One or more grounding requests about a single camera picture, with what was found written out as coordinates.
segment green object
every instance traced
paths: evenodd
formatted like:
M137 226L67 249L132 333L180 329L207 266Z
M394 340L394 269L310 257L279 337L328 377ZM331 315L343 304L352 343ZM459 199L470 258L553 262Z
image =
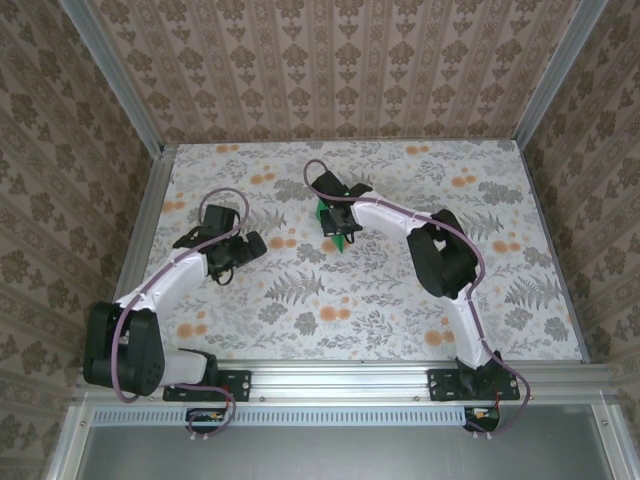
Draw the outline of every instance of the green object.
M316 207L316 218L320 221L320 212L323 210L329 210L322 200L318 200L318 206ZM336 246L340 253L344 252L344 236L335 235L331 237L333 244Z

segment damask wallpaper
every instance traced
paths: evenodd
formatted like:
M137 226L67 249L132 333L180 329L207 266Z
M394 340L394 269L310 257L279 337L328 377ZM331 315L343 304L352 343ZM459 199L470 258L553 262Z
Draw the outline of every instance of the damask wallpaper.
M578 0L91 0L165 142L510 137Z
M0 478L39 478L150 158L57 2L0 2Z
M638 426L640 2L608 2L525 155L593 360Z

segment gray surface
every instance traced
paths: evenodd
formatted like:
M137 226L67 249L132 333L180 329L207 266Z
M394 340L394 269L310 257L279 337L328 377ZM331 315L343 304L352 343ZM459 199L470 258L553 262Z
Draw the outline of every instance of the gray surface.
M590 407L535 407L504 436L449 427L94 428L81 479L612 478Z

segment floral tablecloth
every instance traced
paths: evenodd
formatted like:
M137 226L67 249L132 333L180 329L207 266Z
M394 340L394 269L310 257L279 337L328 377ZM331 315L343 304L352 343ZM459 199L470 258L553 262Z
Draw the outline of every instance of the floral tablecloth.
M479 306L506 358L582 358L519 152L506 140L181 145L147 273L219 186L246 192L245 232L260 232L269 251L230 285L207 281L185 297L161 325L165 344L236 359L455 357L449 319L420 287L406 244L368 230L340 253L322 236L317 199L302 181L312 158L349 186L458 216L484 252ZM311 169L312 178L320 173ZM232 194L212 201L241 206Z

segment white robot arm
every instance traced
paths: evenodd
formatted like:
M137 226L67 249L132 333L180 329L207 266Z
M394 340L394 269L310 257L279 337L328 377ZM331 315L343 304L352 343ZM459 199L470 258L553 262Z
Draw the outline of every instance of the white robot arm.
M368 198L384 199L378 193L367 192ZM418 220L413 215L401 214L387 206L376 203L358 202L351 205L353 218L363 228L375 228L388 237L405 242L415 229L426 225L423 220ZM415 212L430 217L431 213ZM465 286L456 298L442 297L442 303L447 311L449 325L453 330L456 341L456 353L458 360L472 369L487 364L491 356L480 342L478 328L471 314L469 302L466 299L467 290L471 285Z
M257 232L249 232L246 240L234 235L199 249L199 245L230 234L237 217L233 209L208 206L203 224L173 245L171 254L157 270L161 275L150 288L143 283L113 303L96 304L87 325L83 375L88 383L113 386L115 325L127 305L133 304L118 338L116 370L122 391L149 395L158 387L176 384L216 385L215 356L186 349L163 349L159 322L167 320L178 302L208 276L226 285L235 268L266 253L267 247ZM223 276L227 278L225 283L221 282Z
M325 172L310 183L310 164L320 163ZM514 374L500 352L486 338L480 313L473 303L479 252L464 236L455 215L417 212L384 199L364 184L352 188L319 160L311 160L304 170L307 186L320 198L318 216L325 236L344 236L353 243L355 233L370 227L390 238L406 241L416 276L431 295L441 298L456 341L457 369L428 372L432 400L517 399Z

